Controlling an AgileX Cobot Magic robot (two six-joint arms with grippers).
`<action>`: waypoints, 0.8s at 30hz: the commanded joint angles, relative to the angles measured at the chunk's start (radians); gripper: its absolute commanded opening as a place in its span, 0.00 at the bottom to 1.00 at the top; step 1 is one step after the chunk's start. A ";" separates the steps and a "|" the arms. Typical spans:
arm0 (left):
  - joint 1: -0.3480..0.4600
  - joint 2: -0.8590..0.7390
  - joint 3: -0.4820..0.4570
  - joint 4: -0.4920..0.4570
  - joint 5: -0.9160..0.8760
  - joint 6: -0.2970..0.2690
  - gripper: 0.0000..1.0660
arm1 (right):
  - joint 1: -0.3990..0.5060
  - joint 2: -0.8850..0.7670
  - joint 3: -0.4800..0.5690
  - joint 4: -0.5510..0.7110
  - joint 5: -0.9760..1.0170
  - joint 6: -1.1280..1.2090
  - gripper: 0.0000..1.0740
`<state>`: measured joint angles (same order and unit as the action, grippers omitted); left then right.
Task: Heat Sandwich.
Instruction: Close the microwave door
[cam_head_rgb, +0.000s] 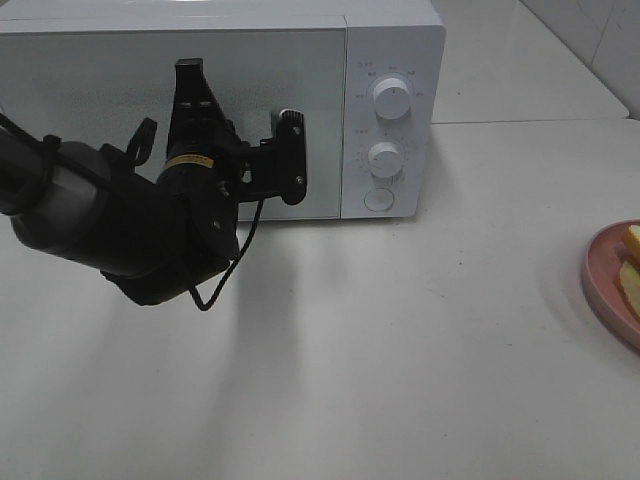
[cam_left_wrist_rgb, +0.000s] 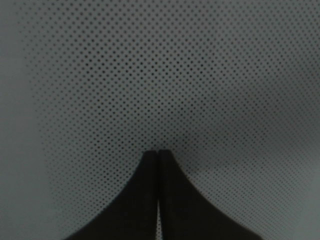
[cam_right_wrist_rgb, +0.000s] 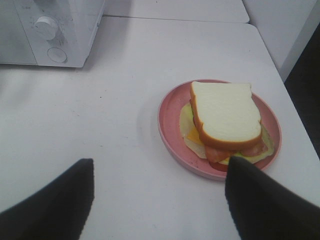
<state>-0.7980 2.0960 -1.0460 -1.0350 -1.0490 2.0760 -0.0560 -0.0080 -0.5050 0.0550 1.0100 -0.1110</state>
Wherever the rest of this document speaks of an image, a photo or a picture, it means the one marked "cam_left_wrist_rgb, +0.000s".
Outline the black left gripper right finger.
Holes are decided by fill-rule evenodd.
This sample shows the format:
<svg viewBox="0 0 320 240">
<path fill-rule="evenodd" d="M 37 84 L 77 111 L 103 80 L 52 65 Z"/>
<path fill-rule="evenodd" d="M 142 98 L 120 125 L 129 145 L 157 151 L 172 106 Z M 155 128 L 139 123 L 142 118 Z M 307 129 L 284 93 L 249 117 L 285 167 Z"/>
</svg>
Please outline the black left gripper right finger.
<svg viewBox="0 0 320 240">
<path fill-rule="evenodd" d="M 165 240 L 253 240 L 240 225 L 202 196 L 170 150 L 158 152 L 159 208 Z"/>
</svg>

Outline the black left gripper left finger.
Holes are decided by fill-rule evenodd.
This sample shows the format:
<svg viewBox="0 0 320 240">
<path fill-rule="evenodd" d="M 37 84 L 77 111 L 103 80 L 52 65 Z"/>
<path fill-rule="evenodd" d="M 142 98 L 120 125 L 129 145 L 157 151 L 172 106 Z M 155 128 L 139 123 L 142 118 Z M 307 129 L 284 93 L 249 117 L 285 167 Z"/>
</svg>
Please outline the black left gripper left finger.
<svg viewBox="0 0 320 240">
<path fill-rule="evenodd" d="M 116 198 L 68 240 L 154 240 L 158 213 L 158 156 L 143 153 Z"/>
</svg>

